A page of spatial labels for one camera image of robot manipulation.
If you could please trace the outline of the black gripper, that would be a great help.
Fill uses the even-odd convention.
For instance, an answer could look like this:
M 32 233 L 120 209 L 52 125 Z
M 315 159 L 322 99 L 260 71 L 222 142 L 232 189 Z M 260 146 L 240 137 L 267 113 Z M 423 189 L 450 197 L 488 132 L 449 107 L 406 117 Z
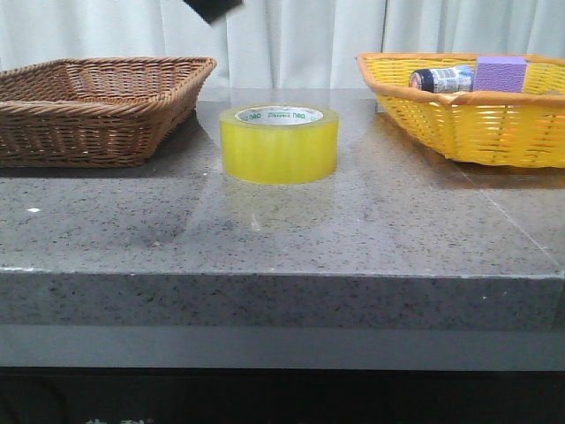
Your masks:
M 243 0 L 184 0 L 205 22 L 212 24 L 229 11 L 241 6 Z

